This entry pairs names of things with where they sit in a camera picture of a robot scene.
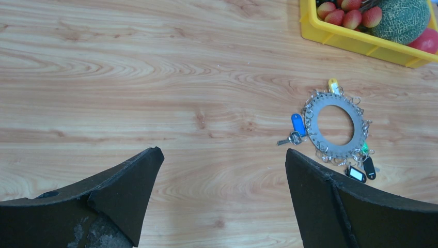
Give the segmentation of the blue key tag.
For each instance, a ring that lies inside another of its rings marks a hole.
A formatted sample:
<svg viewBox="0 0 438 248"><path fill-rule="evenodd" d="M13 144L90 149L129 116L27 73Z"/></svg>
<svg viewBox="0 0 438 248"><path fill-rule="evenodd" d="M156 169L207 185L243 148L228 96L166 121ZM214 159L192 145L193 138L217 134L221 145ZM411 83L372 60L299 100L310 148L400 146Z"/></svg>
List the blue key tag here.
<svg viewBox="0 0 438 248"><path fill-rule="evenodd" d="M300 114L294 113L291 116L292 125L295 132L298 132L300 137L306 136L306 129L304 126L303 118Z"/></svg>

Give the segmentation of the yellow key tag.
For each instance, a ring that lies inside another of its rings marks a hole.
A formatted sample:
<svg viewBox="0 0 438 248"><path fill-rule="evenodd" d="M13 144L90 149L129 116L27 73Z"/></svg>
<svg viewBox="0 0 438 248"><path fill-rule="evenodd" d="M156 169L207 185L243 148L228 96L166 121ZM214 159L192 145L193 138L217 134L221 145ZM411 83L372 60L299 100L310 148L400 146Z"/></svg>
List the yellow key tag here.
<svg viewBox="0 0 438 248"><path fill-rule="evenodd" d="M331 93L336 94L336 95L340 95L339 84L335 78L329 79L327 83L328 83L329 90Z"/></svg>

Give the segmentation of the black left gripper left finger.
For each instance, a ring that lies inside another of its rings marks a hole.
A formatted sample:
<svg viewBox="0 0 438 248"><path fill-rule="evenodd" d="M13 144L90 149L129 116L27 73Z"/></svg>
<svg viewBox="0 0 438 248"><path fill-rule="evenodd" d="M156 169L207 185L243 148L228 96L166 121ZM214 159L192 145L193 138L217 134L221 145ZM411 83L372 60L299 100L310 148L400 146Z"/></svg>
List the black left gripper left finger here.
<svg viewBox="0 0 438 248"><path fill-rule="evenodd" d="M1 247L137 247L163 161L148 148L66 187L1 202Z"/></svg>

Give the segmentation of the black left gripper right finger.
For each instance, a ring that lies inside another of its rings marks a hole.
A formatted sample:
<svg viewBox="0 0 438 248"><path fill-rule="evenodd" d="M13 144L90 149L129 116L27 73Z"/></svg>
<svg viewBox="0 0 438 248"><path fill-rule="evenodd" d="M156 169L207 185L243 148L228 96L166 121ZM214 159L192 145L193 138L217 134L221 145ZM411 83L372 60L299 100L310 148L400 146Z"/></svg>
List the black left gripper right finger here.
<svg viewBox="0 0 438 248"><path fill-rule="evenodd" d="M305 247L437 247L437 205L394 195L294 149L286 174Z"/></svg>

